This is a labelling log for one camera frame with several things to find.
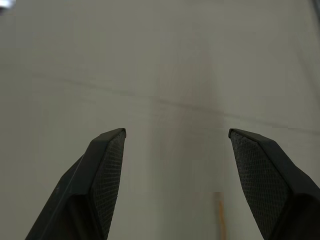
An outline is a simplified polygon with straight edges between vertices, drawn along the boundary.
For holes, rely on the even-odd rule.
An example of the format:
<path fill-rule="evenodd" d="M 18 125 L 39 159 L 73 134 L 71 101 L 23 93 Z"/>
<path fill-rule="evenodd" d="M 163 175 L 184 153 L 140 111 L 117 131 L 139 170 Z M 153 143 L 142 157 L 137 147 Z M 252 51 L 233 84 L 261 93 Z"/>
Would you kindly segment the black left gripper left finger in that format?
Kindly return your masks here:
<path fill-rule="evenodd" d="M 118 198 L 125 128 L 94 138 L 62 175 L 25 240 L 107 240 Z"/>

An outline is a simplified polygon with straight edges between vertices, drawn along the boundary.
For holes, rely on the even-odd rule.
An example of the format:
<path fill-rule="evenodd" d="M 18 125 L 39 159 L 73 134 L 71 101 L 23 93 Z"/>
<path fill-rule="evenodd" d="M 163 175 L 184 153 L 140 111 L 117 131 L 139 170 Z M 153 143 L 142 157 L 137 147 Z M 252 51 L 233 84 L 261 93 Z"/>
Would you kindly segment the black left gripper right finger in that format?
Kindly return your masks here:
<path fill-rule="evenodd" d="M 264 240 L 320 240 L 320 187 L 272 139 L 231 128 L 242 191 Z"/>

